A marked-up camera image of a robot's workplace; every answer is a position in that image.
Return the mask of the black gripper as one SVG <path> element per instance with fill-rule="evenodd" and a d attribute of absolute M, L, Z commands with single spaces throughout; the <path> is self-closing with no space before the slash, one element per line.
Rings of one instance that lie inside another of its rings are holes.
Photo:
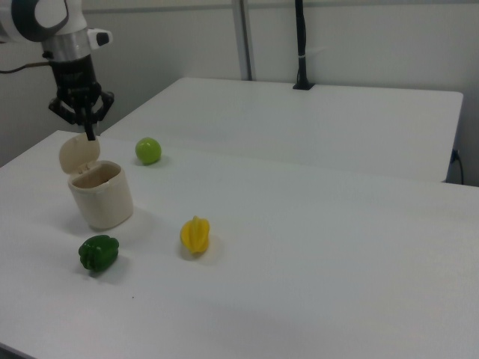
<path fill-rule="evenodd" d="M 82 126 L 87 139 L 94 141 L 94 125 L 103 121 L 115 101 L 112 92 L 102 92 L 94 72 L 94 65 L 90 55 L 74 61 L 50 62 L 55 83 L 57 85 L 57 98 L 49 103 L 49 110 L 58 115 L 69 124 Z M 86 114 L 70 108 L 95 105 L 101 99 L 101 106 L 93 111 L 92 107 L 86 109 Z"/>

